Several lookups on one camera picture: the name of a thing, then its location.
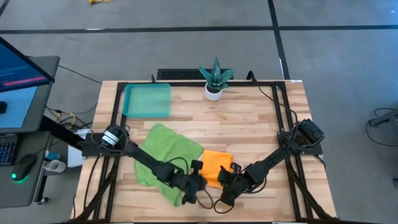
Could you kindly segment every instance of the concrete floor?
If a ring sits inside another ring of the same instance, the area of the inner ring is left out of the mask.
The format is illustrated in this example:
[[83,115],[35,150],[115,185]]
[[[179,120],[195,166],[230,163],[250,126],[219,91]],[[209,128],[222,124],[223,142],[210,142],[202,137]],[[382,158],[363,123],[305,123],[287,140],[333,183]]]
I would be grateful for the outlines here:
[[[397,1],[274,0],[280,26],[398,24]],[[267,1],[11,0],[0,30],[90,29],[175,26],[271,26]],[[379,146],[364,132],[372,111],[398,107],[398,30],[282,31],[291,79],[301,79],[315,122],[326,133],[326,172],[342,220],[396,223],[398,148]],[[235,78],[281,79],[273,31],[164,32],[123,34],[8,34],[26,55],[59,55],[61,65],[102,80],[148,80],[158,68],[211,65],[236,67]],[[59,68],[48,106],[85,111],[100,86]],[[94,112],[80,116],[92,121]],[[388,126],[371,129],[380,141],[397,144]],[[44,206],[0,210],[0,223],[67,220],[79,170],[51,176]]]

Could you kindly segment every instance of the wooden table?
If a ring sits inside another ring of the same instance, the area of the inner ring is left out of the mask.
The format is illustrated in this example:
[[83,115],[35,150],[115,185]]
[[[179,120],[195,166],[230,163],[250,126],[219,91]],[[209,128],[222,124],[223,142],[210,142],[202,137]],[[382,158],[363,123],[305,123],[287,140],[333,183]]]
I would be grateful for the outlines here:
[[[96,133],[102,133],[111,121],[117,84],[117,81],[102,84],[93,122],[93,131]],[[298,119],[311,118],[303,83],[286,81],[286,87],[290,106],[297,112]],[[272,96],[271,88],[263,86],[262,90]],[[160,122],[176,133],[201,144],[205,149],[232,154],[234,161],[243,167],[265,158],[279,147],[274,104],[259,91],[258,87],[232,86],[223,90],[222,98],[216,102],[206,100],[203,87],[172,87],[171,94],[170,117],[127,119],[126,124],[131,127],[131,139],[138,145],[143,143],[151,127]],[[121,107],[122,103],[119,104],[116,124],[120,123]],[[88,176],[94,160],[95,158],[88,158],[83,164],[76,192],[76,214],[82,211]],[[335,216],[322,163],[313,156],[302,156],[302,161],[309,191],[326,212]],[[101,165],[102,159],[95,167],[88,202],[97,191]],[[207,187],[207,190],[215,200],[221,195],[221,189]],[[300,211],[305,217],[302,195],[298,189],[297,192]],[[210,204],[204,192],[198,193],[198,197],[207,205]],[[103,198],[105,199],[101,204],[100,218],[104,217],[107,193]],[[180,207],[171,206],[156,188],[137,184],[134,159],[122,157],[113,203],[112,222],[264,222],[295,219],[284,162],[269,172],[267,186],[262,192],[241,195],[236,200],[234,209],[221,215],[214,210],[205,210],[197,203]],[[222,203],[218,204],[218,210],[227,208],[228,206],[222,206]]]

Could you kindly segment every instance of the computer monitor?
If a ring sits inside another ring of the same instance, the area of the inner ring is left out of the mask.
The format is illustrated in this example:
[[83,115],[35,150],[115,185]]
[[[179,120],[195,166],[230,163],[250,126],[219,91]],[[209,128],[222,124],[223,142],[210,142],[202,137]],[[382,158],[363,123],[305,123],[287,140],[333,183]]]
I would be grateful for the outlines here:
[[0,92],[54,82],[54,78],[0,37]]

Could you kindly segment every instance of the teal tray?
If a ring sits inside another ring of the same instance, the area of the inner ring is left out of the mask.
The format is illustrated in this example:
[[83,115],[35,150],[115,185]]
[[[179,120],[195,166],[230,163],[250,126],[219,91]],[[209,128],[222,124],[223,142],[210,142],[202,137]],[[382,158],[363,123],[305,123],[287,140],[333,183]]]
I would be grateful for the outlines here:
[[130,118],[166,118],[170,114],[170,84],[129,84],[122,113]]

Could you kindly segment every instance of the white pot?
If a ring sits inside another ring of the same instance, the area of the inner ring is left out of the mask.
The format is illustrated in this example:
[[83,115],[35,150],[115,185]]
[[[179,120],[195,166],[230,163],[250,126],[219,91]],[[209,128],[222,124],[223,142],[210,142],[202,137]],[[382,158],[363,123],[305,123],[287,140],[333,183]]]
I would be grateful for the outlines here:
[[211,100],[211,101],[216,101],[219,100],[221,98],[221,96],[223,95],[223,90],[219,91],[218,93],[210,93],[207,90],[207,83],[205,85],[205,96]]

